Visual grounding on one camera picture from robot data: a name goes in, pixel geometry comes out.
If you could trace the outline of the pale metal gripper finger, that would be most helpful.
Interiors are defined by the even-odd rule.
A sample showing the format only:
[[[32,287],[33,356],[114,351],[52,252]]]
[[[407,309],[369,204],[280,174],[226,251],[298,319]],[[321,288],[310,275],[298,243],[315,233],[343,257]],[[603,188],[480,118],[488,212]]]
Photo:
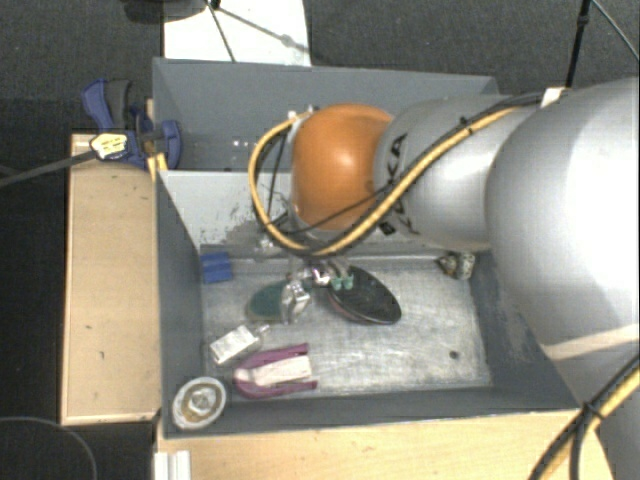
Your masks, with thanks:
[[[292,284],[291,318],[297,319],[311,303],[311,293],[303,282],[296,281]]]
[[[294,292],[289,284],[285,284],[280,294],[280,314],[283,324],[288,325],[291,322],[294,307]]]

